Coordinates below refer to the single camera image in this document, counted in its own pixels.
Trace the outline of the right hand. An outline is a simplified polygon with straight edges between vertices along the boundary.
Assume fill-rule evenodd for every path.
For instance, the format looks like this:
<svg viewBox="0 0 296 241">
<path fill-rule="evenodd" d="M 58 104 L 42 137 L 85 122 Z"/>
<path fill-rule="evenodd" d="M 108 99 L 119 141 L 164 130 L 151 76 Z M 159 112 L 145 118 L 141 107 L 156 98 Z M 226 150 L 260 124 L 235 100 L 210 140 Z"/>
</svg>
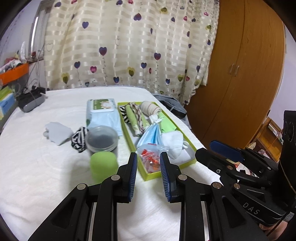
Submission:
<svg viewBox="0 0 296 241">
<path fill-rule="evenodd" d="M 290 235 L 292 234 L 292 221 L 286 222 L 282 221 L 268 236 L 269 240 L 290 240 Z"/>
</svg>

